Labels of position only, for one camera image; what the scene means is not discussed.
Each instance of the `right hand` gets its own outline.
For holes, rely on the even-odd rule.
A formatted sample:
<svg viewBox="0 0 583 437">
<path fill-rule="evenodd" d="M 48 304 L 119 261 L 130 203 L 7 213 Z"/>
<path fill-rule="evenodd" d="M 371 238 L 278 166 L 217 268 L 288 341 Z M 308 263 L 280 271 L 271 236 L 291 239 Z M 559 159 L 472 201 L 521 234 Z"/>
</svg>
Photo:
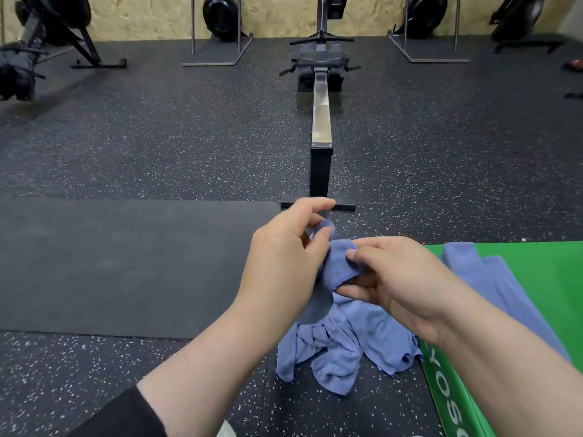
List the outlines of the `right hand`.
<svg viewBox="0 0 583 437">
<path fill-rule="evenodd" d="M 404 327 L 439 345 L 447 317 L 473 290 L 431 251 L 405 237 L 361 238 L 346 257 L 369 271 L 336 292 L 380 305 Z"/>
</svg>

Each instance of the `forearm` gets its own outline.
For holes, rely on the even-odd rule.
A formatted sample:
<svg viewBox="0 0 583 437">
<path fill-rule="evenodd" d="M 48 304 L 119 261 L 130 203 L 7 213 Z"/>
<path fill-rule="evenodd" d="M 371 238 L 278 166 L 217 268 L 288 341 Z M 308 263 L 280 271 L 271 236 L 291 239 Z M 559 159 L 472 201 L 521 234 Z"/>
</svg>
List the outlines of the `forearm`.
<svg viewBox="0 0 583 437">
<path fill-rule="evenodd" d="M 169 437 L 216 436 L 241 385 L 272 346 L 260 325 L 231 307 L 138 383 Z"/>
<path fill-rule="evenodd" d="M 440 343 L 499 437 L 583 435 L 583 376 L 477 293 L 456 301 Z"/>
</svg>

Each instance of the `left hand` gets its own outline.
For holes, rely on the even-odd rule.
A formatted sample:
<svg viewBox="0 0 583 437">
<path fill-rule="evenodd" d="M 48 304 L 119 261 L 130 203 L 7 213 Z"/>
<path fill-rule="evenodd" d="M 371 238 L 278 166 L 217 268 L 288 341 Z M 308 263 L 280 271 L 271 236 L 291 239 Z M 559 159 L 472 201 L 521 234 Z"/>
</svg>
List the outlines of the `left hand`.
<svg viewBox="0 0 583 437">
<path fill-rule="evenodd" d="M 317 226 L 324 220 L 317 212 L 334 204 L 329 198 L 301 198 L 253 235 L 233 308 L 259 324 L 269 347 L 283 337 L 310 300 L 330 248 L 332 228 L 322 228 L 311 241 L 305 228 Z"/>
</svg>

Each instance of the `black exercise mat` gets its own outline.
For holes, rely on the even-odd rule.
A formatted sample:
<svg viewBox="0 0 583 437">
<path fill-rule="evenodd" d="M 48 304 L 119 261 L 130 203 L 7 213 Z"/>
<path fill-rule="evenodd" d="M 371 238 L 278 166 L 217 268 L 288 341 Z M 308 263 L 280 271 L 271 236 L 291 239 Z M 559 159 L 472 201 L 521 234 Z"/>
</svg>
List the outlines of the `black exercise mat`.
<svg viewBox="0 0 583 437">
<path fill-rule="evenodd" d="M 0 198 L 0 329 L 192 338 L 273 202 Z"/>
</svg>

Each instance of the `osb wall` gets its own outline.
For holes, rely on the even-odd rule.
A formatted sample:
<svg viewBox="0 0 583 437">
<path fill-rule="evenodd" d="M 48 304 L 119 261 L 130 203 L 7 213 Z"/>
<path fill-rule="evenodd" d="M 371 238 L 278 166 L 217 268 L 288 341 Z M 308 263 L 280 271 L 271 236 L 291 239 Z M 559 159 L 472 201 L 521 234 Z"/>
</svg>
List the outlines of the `osb wall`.
<svg viewBox="0 0 583 437">
<path fill-rule="evenodd" d="M 6 40 L 22 30 L 13 4 L 5 0 Z M 190 0 L 89 0 L 93 10 L 91 35 L 99 41 L 177 39 L 190 36 Z M 492 12 L 503 0 L 462 0 L 462 34 L 489 34 Z M 209 36 L 196 1 L 196 35 Z M 449 6 L 437 34 L 452 34 L 456 0 Z M 574 0 L 546 0 L 536 31 L 558 30 Z M 317 0 L 243 0 L 245 32 L 257 37 L 308 36 L 315 32 Z M 347 36 L 382 36 L 401 23 L 404 0 L 348 0 L 344 18 L 331 21 L 332 33 Z"/>
</svg>

